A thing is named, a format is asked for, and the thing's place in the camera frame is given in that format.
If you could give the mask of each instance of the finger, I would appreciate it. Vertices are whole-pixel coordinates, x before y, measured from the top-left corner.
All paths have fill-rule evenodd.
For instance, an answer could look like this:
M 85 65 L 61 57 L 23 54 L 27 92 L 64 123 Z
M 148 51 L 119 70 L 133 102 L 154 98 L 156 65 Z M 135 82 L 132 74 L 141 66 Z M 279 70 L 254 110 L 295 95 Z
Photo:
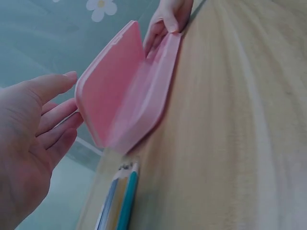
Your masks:
M 157 49 L 159 47 L 159 45 L 161 44 L 163 38 L 165 37 L 165 35 L 167 34 L 167 29 L 164 28 L 164 30 L 155 38 L 154 42 L 153 42 L 153 50 Z
M 152 49 L 155 37 L 156 37 L 155 34 L 150 34 L 150 35 L 147 36 L 147 38 L 144 41 L 144 51 L 145 51 L 146 57 L 147 57 L 149 51 Z
M 146 56 L 152 49 L 155 38 L 163 31 L 164 28 L 163 21 L 158 21 L 150 25 L 144 39 L 144 51 Z
M 54 102 L 48 102 L 46 104 L 43 105 L 42 108 L 42 115 L 44 115 L 46 112 L 49 112 L 51 109 L 57 107 L 58 104 L 54 103 Z
M 69 90 L 77 81 L 75 71 L 60 74 L 50 74 L 20 83 L 29 91 L 41 105 L 44 105 L 57 95 Z
M 162 37 L 161 37 L 160 35 L 157 36 L 157 37 L 155 38 L 154 42 L 153 42 L 153 48 L 152 48 L 152 50 L 157 49 L 157 47 L 160 45 L 161 41 L 162 41 Z
M 70 128 L 77 129 L 82 122 L 83 119 L 80 113 L 76 112 L 57 127 L 38 136 L 37 140 L 44 146 L 45 149 L 48 149 L 58 141 L 66 130 Z
M 178 32 L 178 22 L 171 8 L 163 11 L 163 21 L 169 33 Z
M 71 98 L 45 113 L 41 117 L 36 136 L 48 132 L 76 110 L 75 99 Z
M 71 148 L 76 137 L 77 137 L 76 129 L 74 128 L 67 129 L 60 136 L 58 141 L 47 150 L 47 153 L 50 156 L 53 169 L 57 166 L 59 161 L 65 156 L 65 154 Z

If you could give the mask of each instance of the teal fabric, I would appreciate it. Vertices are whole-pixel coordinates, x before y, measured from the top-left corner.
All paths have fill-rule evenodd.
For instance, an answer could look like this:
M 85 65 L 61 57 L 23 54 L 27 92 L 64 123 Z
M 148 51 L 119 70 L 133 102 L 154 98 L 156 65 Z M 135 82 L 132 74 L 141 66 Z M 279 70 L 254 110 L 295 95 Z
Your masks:
M 158 0 L 113 0 L 117 11 L 92 20 L 87 0 L 6 0 L 0 5 L 0 86 L 49 73 L 87 68 L 109 40 L 130 20 L 144 37 Z M 54 101 L 74 96 L 74 89 Z M 83 125 L 78 136 L 93 144 Z M 19 230 L 75 229 L 99 157 L 75 143 L 57 166 L 50 193 Z

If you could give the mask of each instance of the pink pencil case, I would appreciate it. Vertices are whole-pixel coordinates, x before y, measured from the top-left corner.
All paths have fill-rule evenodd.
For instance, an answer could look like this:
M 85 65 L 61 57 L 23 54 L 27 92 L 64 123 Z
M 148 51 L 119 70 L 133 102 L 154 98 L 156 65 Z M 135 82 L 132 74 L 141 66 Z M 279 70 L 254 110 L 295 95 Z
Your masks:
M 129 22 L 79 78 L 75 99 L 96 146 L 126 154 L 162 114 L 180 44 L 168 34 L 145 58 L 138 22 Z

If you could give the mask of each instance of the desk surface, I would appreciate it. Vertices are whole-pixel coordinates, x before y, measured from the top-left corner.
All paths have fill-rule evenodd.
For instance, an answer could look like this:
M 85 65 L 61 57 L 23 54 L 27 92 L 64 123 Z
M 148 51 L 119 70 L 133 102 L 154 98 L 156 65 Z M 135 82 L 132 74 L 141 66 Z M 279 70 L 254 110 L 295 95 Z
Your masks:
M 305 229 L 307 1 L 207 0 L 178 57 L 159 127 L 131 155 L 130 229 Z M 108 153 L 79 229 L 120 162 Z

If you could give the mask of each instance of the hand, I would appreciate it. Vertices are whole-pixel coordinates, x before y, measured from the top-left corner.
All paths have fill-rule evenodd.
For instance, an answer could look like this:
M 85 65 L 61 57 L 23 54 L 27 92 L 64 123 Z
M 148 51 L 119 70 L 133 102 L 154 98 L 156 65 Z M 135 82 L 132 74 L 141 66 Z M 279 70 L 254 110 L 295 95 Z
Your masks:
M 193 0 L 161 0 L 154 13 L 144 40 L 146 56 L 156 49 L 167 32 L 181 32 L 187 24 Z
M 50 100 L 76 81 L 70 72 L 0 90 L 1 229 L 16 228 L 42 202 L 53 169 L 75 141 L 83 120 L 74 99 L 60 105 Z

